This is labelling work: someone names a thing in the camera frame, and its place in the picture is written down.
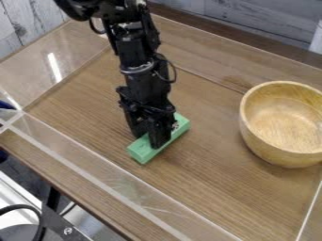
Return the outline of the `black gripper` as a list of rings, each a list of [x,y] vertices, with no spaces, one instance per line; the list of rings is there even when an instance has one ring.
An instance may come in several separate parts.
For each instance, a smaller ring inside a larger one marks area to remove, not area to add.
[[[145,132],[151,147],[159,149],[171,139],[175,106],[168,100],[171,84],[168,65],[156,62],[140,70],[121,70],[125,85],[117,87],[119,105],[135,138]]]

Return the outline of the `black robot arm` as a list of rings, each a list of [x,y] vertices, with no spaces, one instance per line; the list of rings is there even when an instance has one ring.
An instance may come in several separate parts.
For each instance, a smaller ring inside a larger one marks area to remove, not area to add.
[[[108,38],[125,84],[116,88],[119,106],[135,137],[148,136],[157,149],[171,139],[176,108],[168,100],[176,70],[157,52],[160,32],[145,0],[53,0],[69,18],[91,23]]]

